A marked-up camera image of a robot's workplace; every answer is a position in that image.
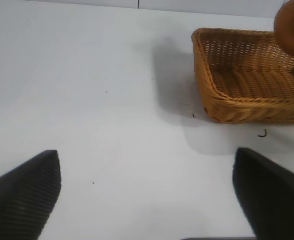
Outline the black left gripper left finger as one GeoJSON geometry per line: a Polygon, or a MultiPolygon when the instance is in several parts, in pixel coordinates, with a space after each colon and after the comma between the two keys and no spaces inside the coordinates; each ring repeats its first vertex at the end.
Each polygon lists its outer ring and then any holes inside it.
{"type": "Polygon", "coordinates": [[[45,150],[0,176],[0,240],[38,239],[60,191],[56,150],[45,150]]]}

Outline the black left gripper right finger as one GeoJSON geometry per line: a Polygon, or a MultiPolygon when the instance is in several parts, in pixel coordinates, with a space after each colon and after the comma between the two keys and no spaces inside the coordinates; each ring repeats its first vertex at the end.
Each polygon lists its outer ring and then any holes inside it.
{"type": "Polygon", "coordinates": [[[294,240],[294,173],[260,153],[237,149],[233,187],[259,240],[294,240]]]}

